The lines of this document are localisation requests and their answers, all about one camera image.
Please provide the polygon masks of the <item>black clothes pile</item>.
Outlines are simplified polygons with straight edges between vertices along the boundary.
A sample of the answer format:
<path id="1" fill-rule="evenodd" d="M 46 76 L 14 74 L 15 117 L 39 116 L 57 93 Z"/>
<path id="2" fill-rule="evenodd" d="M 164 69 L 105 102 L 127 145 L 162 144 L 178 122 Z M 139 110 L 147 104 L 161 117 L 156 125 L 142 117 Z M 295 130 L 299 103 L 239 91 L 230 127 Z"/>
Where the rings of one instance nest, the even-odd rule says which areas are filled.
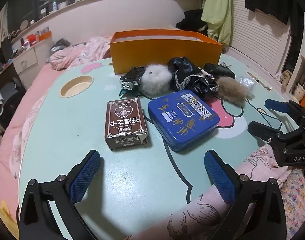
<path id="1" fill-rule="evenodd" d="M 176 28 L 185 31 L 194 31 L 208 36 L 208 24 L 201 20 L 203 9 L 185 11 L 185 18 L 176 24 Z"/>

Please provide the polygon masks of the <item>blue metal tin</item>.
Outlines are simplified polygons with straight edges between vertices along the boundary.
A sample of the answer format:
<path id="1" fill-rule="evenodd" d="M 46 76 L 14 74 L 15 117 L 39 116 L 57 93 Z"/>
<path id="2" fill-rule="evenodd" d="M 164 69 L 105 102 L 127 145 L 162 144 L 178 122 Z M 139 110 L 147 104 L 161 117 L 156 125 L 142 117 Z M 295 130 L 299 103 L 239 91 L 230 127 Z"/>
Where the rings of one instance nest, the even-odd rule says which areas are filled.
<path id="1" fill-rule="evenodd" d="M 190 90 L 151 100 L 148 113 L 174 152 L 188 148 L 207 136 L 220 122 L 219 115 Z"/>

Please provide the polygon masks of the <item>brown card box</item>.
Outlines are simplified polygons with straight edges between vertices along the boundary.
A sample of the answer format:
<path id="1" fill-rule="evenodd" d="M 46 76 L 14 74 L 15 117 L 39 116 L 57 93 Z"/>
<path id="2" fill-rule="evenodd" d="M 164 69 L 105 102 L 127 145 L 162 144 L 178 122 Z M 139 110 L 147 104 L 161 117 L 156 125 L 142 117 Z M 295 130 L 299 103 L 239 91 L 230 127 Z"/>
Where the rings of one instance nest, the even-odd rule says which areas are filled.
<path id="1" fill-rule="evenodd" d="M 138 97 L 107 103 L 104 139 L 112 151 L 148 143 L 148 129 Z"/>

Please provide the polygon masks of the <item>orange cardboard box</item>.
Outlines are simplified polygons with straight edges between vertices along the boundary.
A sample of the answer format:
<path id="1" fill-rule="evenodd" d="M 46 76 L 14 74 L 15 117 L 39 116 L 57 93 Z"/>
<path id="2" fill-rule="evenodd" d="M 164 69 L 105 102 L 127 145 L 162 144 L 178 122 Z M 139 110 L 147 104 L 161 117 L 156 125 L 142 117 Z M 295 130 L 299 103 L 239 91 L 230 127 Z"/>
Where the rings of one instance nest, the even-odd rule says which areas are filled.
<path id="1" fill-rule="evenodd" d="M 110 42 L 115 74 L 132 67 L 167 65 L 174 57 L 186 57 L 198 67 L 218 64 L 223 45 L 201 33 L 175 29 L 144 29 L 116 32 Z"/>

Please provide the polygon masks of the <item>green hanging garment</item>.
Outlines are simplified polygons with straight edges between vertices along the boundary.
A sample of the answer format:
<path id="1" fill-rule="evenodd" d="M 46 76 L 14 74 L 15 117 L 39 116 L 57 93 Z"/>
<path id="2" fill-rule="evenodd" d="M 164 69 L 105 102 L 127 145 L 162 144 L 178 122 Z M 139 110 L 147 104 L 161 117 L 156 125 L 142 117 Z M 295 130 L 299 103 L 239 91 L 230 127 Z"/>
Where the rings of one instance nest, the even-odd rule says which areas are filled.
<path id="1" fill-rule="evenodd" d="M 229 45 L 232 35 L 233 0 L 204 0 L 201 20 L 207 23 L 208 37 Z"/>

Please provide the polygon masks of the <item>black hair claw clip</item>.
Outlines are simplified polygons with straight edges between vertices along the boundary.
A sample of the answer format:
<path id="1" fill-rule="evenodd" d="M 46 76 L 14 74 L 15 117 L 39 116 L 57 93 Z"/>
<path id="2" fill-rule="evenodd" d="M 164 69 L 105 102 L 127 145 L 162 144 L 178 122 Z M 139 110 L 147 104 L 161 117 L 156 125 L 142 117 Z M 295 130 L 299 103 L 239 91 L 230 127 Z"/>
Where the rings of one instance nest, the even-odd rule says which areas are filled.
<path id="1" fill-rule="evenodd" d="M 139 94 L 140 82 L 145 72 L 145 67 L 132 67 L 129 72 L 120 77 L 121 90 L 119 96 L 137 96 Z"/>

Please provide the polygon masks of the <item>black lace scrunchie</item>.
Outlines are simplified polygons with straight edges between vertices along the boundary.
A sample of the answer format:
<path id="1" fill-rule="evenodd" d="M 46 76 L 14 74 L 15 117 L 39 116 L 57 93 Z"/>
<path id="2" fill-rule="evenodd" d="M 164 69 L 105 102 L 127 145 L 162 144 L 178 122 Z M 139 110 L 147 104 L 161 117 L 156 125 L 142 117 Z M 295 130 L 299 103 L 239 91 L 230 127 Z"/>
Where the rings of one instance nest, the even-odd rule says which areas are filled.
<path id="1" fill-rule="evenodd" d="M 170 81 L 172 90 L 190 90 L 202 99 L 219 90 L 214 77 L 205 75 L 186 57 L 174 57 L 168 61 L 167 66 L 172 74 Z"/>

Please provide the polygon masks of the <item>clear crinkled plastic wrap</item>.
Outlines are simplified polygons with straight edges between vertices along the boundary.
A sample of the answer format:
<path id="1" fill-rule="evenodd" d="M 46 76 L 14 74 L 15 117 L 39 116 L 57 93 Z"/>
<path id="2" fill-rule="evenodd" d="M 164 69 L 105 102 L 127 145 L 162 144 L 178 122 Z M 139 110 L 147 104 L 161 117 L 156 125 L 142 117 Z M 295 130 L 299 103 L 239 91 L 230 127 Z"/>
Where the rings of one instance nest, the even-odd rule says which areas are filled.
<path id="1" fill-rule="evenodd" d="M 249 93 L 252 93 L 256 86 L 255 80 L 251 77 L 240 76 L 238 77 L 238 82 L 246 87 Z"/>

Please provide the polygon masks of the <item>white bedside drawer cabinet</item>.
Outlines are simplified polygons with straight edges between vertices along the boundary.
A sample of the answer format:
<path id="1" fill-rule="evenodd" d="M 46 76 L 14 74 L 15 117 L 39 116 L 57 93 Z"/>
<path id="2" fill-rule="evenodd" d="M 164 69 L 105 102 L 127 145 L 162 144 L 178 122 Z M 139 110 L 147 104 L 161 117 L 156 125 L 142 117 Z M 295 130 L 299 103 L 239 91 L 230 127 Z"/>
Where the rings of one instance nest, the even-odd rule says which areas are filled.
<path id="1" fill-rule="evenodd" d="M 49 37 L 13 60 L 14 67 L 25 89 L 28 89 L 50 57 L 50 49 L 54 45 L 53 38 Z"/>

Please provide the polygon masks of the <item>brown fur pompom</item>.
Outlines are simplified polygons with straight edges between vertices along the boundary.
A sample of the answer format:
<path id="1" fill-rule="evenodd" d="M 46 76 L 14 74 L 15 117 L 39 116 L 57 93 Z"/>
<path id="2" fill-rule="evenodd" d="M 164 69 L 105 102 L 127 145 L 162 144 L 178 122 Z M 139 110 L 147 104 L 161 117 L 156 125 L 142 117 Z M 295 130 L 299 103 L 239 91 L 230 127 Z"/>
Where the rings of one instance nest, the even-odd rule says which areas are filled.
<path id="1" fill-rule="evenodd" d="M 235 106 L 243 106 L 247 99 L 252 99 L 250 90 L 231 77 L 220 77 L 216 80 L 219 86 L 216 96 Z"/>

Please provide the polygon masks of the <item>pink floral duvet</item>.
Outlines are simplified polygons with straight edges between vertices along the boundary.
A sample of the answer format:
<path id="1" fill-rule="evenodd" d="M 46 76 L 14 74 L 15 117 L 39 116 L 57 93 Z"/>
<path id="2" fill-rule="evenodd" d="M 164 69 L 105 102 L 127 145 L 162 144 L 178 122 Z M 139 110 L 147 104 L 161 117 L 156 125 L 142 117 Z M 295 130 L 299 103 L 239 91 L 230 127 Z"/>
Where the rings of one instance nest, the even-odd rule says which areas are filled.
<path id="1" fill-rule="evenodd" d="M 61 71 L 110 57 L 110 37 L 95 36 L 86 43 L 69 46 L 54 53 L 49 63 L 53 70 Z"/>

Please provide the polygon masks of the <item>white fur pompom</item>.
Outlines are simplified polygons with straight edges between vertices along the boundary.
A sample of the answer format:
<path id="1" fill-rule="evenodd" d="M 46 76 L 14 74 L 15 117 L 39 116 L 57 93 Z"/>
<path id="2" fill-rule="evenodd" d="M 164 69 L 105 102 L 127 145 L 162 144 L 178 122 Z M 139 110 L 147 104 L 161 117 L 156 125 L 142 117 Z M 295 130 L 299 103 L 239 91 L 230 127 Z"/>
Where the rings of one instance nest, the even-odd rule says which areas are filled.
<path id="1" fill-rule="evenodd" d="M 157 96 L 166 92 L 171 83 L 172 73 L 167 66 L 151 64 L 145 68 L 140 81 L 140 90 L 149 96 Z"/>

